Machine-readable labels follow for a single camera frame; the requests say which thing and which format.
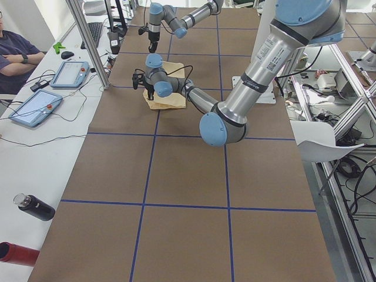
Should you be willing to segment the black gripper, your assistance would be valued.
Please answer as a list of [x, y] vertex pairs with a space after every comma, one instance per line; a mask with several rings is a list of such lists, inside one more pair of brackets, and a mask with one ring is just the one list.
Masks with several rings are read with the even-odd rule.
[[156, 50], [157, 50], [157, 44], [160, 40], [160, 32], [159, 31], [153, 32], [153, 31], [149, 30], [148, 38], [149, 38], [149, 41], [150, 41], [150, 45], [148, 47], [148, 50], [149, 50], [150, 53], [155, 53]]
[[144, 85], [145, 89], [147, 90], [148, 100], [154, 100], [154, 92], [155, 92], [154, 86], [152, 84], [150, 84], [146, 80], [146, 78], [143, 79], [143, 85]]

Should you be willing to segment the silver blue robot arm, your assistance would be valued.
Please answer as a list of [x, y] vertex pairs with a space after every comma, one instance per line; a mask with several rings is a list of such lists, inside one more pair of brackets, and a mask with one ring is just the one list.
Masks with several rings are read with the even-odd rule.
[[224, 1], [221, 0], [207, 1], [204, 5], [182, 18], [177, 17], [174, 7], [152, 2], [149, 10], [149, 24], [146, 27], [146, 32], [148, 33], [150, 41], [148, 47], [149, 52], [156, 52], [160, 40], [162, 22], [165, 22], [170, 27], [173, 34], [178, 39], [181, 39], [187, 34], [187, 30], [195, 26], [197, 23], [207, 17], [218, 15], [221, 12], [223, 2]]
[[208, 1], [179, 19], [172, 6], [152, 3], [147, 26], [150, 53], [143, 77], [145, 86], [152, 87], [161, 98], [179, 93], [194, 104], [203, 113], [200, 135], [210, 146], [236, 143], [245, 137], [249, 110], [295, 50], [342, 40], [347, 1], [277, 1], [268, 37], [227, 99], [219, 102], [190, 80], [168, 76], [162, 67], [162, 57], [155, 51], [162, 22], [182, 38], [195, 24], [217, 15], [222, 6], [223, 1]]

